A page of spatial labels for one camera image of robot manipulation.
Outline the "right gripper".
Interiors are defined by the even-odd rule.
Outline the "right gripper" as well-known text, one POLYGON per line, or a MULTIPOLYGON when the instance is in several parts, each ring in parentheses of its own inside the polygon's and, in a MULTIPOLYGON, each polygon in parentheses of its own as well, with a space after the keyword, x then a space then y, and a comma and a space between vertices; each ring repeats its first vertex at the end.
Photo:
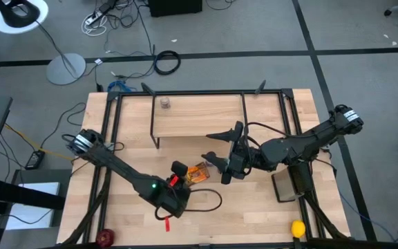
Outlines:
POLYGON ((237 121, 235 127, 229 131, 207 134, 206 137, 231 142, 228 161, 217 157, 213 151, 201 155, 208 165, 215 166, 222 173, 222 184, 230 184, 232 178, 243 180, 251 172, 252 155, 242 122, 237 121))

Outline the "brown orange spice packet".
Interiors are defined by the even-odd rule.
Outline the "brown orange spice packet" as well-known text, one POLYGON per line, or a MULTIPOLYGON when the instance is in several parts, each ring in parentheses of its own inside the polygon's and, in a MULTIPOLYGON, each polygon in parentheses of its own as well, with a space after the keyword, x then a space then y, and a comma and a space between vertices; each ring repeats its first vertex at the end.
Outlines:
POLYGON ((195 185, 203 182, 210 177, 208 166, 205 162, 201 162, 187 170, 186 180, 188 185, 195 185))

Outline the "wooden shelf with black legs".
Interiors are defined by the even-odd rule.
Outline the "wooden shelf with black legs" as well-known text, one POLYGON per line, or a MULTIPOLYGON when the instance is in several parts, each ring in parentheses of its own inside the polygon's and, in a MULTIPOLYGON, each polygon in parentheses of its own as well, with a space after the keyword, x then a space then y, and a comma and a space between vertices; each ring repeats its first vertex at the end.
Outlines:
POLYGON ((163 138, 220 133, 243 121, 244 114, 241 94, 159 95, 152 99, 150 137, 159 147, 163 138), (162 97, 170 99, 170 109, 161 108, 162 97))

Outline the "grey rectangular pad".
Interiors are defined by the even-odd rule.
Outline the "grey rectangular pad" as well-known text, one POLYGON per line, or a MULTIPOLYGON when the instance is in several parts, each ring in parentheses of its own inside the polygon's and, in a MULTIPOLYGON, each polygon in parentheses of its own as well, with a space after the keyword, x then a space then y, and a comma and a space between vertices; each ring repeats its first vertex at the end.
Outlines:
POLYGON ((297 199, 293 181, 287 169, 272 174, 272 182, 279 203, 292 202, 297 199))

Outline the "dark red apple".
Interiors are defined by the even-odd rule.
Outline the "dark red apple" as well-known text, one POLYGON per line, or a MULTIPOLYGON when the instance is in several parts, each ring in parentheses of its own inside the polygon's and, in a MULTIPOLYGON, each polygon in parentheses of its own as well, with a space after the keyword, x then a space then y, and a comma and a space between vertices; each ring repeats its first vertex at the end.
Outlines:
POLYGON ((111 229, 103 229, 97 233, 96 244, 100 249, 106 249, 114 244, 115 232, 111 229))

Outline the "yellow lemon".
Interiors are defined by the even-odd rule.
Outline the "yellow lemon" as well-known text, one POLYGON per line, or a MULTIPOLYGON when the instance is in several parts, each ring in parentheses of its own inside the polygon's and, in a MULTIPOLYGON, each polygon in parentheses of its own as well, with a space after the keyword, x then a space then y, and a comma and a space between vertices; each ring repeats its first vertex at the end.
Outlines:
POLYGON ((291 233, 294 238, 301 238, 305 235, 306 227, 303 221, 294 220, 291 225, 291 233))

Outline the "black power adapter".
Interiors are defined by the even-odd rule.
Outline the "black power adapter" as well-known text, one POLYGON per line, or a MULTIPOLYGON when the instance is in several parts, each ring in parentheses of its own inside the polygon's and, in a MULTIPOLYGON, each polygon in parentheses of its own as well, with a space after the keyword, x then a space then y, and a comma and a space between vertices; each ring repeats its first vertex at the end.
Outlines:
POLYGON ((39 166, 41 165, 42 160, 44 159, 45 152, 41 150, 37 150, 32 152, 30 158, 28 159, 25 169, 26 170, 33 170, 33 169, 39 169, 39 166))

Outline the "black box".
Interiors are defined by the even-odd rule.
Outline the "black box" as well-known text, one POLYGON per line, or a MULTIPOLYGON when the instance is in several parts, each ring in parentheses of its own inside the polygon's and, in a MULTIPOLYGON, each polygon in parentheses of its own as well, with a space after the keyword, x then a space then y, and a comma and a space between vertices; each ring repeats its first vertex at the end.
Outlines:
POLYGON ((202 0, 148 0, 152 17, 193 14, 202 11, 202 0))

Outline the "grey round stand base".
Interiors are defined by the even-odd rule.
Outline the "grey round stand base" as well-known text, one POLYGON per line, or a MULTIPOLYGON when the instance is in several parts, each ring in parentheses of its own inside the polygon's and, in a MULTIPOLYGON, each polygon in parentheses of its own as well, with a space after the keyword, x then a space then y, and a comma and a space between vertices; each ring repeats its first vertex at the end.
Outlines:
POLYGON ((85 59, 77 53, 65 53, 53 59, 46 68, 47 80, 56 85, 72 84, 86 70, 85 59))

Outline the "white box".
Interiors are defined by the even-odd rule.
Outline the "white box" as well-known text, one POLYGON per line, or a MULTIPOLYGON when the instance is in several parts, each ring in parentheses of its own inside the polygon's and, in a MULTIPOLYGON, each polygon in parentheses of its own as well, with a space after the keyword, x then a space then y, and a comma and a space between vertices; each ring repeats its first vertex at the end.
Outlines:
MULTIPOLYGON (((58 195, 60 183, 20 183, 19 187, 58 195)), ((16 203, 10 210, 5 230, 51 228, 54 213, 55 211, 52 209, 16 203)))

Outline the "white power strip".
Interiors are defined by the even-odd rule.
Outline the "white power strip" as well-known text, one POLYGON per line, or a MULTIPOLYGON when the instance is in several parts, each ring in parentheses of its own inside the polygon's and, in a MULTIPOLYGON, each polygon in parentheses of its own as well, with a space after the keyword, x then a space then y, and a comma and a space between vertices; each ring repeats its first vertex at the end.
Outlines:
POLYGON ((98 21, 102 17, 102 13, 100 11, 94 12, 93 14, 87 16, 87 18, 84 20, 84 23, 89 26, 93 24, 94 22, 98 21))

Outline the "white floor lamp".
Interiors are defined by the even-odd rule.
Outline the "white floor lamp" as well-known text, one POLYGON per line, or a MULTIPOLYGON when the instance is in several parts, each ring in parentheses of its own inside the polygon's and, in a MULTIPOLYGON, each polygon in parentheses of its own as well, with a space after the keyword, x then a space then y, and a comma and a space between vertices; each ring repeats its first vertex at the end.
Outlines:
POLYGON ((45 0, 0 0, 0 32, 18 35, 38 28, 47 18, 45 0))

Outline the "black aluminium table frame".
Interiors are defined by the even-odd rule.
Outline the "black aluminium table frame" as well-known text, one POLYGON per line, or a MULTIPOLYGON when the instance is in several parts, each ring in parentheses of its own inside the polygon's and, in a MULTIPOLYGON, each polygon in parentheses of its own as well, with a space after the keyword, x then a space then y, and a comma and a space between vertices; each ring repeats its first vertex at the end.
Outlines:
MULTIPOLYGON (((159 95, 241 94, 243 121, 249 123, 254 142, 277 138, 282 132, 301 133, 318 125, 312 93, 308 89, 217 91, 156 91, 154 93, 91 93, 87 99, 83 128, 102 133, 118 145, 117 156, 138 171, 166 178, 178 160, 194 166, 202 154, 214 151, 225 157, 227 142, 203 137, 163 138, 156 147, 150 137, 152 99, 159 95)), ((304 220, 307 234, 326 238, 328 231, 302 200, 279 203, 270 173, 255 169, 243 180, 220 182, 210 177, 195 185, 187 212, 171 218, 166 232, 164 211, 142 200, 132 185, 110 175, 106 202, 96 211, 84 238, 94 240, 98 230, 115 232, 114 249, 151 246, 186 249, 289 248, 293 244, 291 224, 304 220)))

